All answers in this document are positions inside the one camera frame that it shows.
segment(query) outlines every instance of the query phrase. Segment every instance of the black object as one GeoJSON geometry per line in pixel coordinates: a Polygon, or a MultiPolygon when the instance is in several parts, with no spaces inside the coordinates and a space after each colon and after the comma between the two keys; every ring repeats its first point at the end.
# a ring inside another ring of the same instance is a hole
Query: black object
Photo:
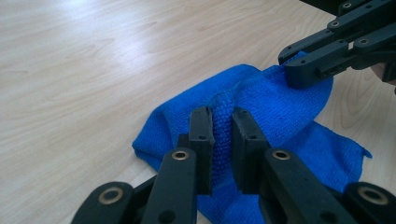
{"type": "Polygon", "coordinates": [[[384,82],[396,79],[396,0],[351,0],[341,4],[338,0],[304,2],[337,18],[329,22],[326,29],[279,53],[279,63],[286,62],[299,51],[307,53],[285,64],[290,87],[308,88],[348,67],[364,69],[377,63],[386,64],[384,82]]]}
{"type": "MultiPolygon", "coordinates": [[[[245,194],[260,195],[266,223],[396,223],[395,196],[362,182],[348,185],[344,193],[323,186],[294,153],[272,148],[243,108],[234,109],[232,135],[235,183],[245,194]]],[[[104,184],[72,223],[195,223],[197,194],[211,192],[213,145],[211,112],[197,108],[190,133],[165,154],[157,176],[135,189],[121,182],[104,184]]]]}

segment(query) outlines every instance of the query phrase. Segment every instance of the wooden table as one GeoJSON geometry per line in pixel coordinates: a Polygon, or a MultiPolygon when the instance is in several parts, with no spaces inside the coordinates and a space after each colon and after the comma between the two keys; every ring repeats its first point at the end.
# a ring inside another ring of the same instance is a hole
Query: wooden table
{"type": "MultiPolygon", "coordinates": [[[[276,64],[332,18],[297,0],[2,1],[0,223],[69,223],[96,187],[142,183],[155,173],[131,142],[156,106],[276,64]]],[[[392,86],[347,70],[317,118],[369,149],[361,180],[393,194],[395,114],[392,86]]]]}

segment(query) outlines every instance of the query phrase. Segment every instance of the blue cloth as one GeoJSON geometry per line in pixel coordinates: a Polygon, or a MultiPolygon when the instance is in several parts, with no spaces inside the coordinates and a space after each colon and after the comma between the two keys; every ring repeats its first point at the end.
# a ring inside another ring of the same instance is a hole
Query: blue cloth
{"type": "Polygon", "coordinates": [[[294,151],[325,185],[343,190],[358,181],[362,158],[358,144],[313,120],[326,105],[332,79],[306,90],[288,88],[284,67],[260,71],[249,65],[232,67],[182,92],[149,116],[133,142],[137,157],[157,171],[163,155],[189,132],[191,111],[208,105],[213,113],[213,194],[199,196],[198,208],[212,223],[263,223],[257,195],[242,195],[233,182],[230,164],[231,114],[235,106],[250,111],[273,147],[294,151]]]}

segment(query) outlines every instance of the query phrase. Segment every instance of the wood grain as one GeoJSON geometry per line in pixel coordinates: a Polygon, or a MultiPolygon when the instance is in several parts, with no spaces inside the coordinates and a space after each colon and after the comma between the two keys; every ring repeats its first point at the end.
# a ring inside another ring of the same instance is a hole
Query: wood grain
{"type": "MultiPolygon", "coordinates": [[[[149,113],[240,63],[264,69],[332,16],[299,1],[2,1],[0,223],[70,223],[96,187],[152,175],[131,148],[149,113]]],[[[369,149],[396,194],[396,97],[339,75],[317,121],[369,149]]],[[[208,223],[200,217],[199,223],[208,223]]]]}

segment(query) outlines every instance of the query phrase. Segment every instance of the blue fabric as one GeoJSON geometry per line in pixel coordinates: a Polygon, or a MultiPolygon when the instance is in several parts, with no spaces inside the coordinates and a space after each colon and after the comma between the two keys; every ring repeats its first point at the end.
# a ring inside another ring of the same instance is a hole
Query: blue fabric
{"type": "Polygon", "coordinates": [[[208,105],[213,113],[216,144],[213,194],[199,196],[198,208],[212,223],[263,223],[258,196],[242,195],[230,165],[231,114],[235,106],[250,111],[273,147],[294,151],[325,185],[343,190],[358,181],[362,159],[370,154],[358,144],[313,120],[326,105],[332,79],[306,90],[288,88],[284,67],[260,71],[249,65],[232,67],[182,92],[149,116],[133,142],[137,157],[157,171],[163,155],[189,131],[191,111],[208,105]]]}

